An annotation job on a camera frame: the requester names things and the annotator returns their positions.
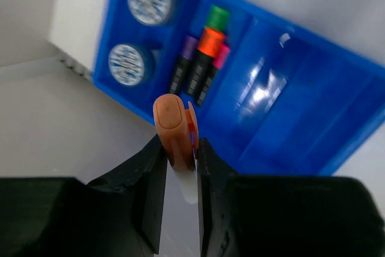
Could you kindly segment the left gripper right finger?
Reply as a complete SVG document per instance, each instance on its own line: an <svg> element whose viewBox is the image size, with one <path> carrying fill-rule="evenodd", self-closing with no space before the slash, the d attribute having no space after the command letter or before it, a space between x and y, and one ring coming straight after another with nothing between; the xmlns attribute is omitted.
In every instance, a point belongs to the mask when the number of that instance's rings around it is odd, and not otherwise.
<svg viewBox="0 0 385 257"><path fill-rule="evenodd" d="M198 147L202 256L383 256L384 220L346 177L245 175Z"/></svg>

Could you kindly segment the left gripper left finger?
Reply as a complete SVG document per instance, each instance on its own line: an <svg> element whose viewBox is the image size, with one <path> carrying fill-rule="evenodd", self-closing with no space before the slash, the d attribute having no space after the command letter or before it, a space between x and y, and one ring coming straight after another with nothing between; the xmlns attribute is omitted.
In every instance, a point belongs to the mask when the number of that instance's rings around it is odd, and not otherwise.
<svg viewBox="0 0 385 257"><path fill-rule="evenodd" d="M2 256L159 253L167 157L158 136L104 175L1 179Z"/></svg>

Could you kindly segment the orange cap clear marker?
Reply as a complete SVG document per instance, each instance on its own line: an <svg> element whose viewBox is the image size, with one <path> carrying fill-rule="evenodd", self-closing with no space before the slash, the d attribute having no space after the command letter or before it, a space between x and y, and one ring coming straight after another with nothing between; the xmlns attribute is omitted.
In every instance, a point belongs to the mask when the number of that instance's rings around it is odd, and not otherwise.
<svg viewBox="0 0 385 257"><path fill-rule="evenodd" d="M175 94L164 94L153 104L157 134L187 203L198 202L196 159L199 130L191 102L185 108Z"/></svg>

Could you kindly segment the pink cap black highlighter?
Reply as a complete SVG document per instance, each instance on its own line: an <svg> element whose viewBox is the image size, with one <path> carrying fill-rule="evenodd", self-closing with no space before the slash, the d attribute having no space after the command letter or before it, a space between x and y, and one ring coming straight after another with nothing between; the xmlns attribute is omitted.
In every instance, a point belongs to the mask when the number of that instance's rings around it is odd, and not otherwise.
<svg viewBox="0 0 385 257"><path fill-rule="evenodd" d="M230 51L231 51L231 49L226 44L221 45L219 54L218 54L217 58L213 61L211 66L209 67L209 70L208 70L207 75L205 77L205 81L203 83L203 87L195 99L195 103L198 106L202 105L202 103L203 103L203 101L204 101L204 99L208 93L208 90L213 83L213 80L214 80L217 72L223 68L223 66L227 60L227 57L230 54Z"/></svg>

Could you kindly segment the purple cap black highlighter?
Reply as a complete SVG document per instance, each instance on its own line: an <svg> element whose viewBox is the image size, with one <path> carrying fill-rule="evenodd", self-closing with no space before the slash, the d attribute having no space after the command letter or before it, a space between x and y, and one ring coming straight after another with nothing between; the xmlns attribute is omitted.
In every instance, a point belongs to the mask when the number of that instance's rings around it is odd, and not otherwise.
<svg viewBox="0 0 385 257"><path fill-rule="evenodd" d="M179 94L192 63L198 40L190 35L186 36L182 50L176 59L174 70L171 75L168 92L171 94Z"/></svg>

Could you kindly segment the orange cap black highlighter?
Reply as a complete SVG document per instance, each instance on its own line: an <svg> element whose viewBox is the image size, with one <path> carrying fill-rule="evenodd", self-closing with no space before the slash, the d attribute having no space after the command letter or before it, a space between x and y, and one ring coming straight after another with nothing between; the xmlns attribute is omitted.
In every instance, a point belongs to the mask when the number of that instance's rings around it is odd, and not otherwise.
<svg viewBox="0 0 385 257"><path fill-rule="evenodd" d="M218 56L224 39L223 32L208 26L204 28L188 75L185 93L189 96L197 96L209 66Z"/></svg>

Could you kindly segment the green cap black highlighter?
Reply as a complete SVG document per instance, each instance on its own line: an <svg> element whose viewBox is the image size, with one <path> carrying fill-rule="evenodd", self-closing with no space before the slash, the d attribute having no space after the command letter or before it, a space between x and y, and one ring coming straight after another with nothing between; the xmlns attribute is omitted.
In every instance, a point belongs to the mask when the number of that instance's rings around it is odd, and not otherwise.
<svg viewBox="0 0 385 257"><path fill-rule="evenodd" d="M224 32L229 16L230 13L228 10L216 5L212 5L205 26L220 32Z"/></svg>

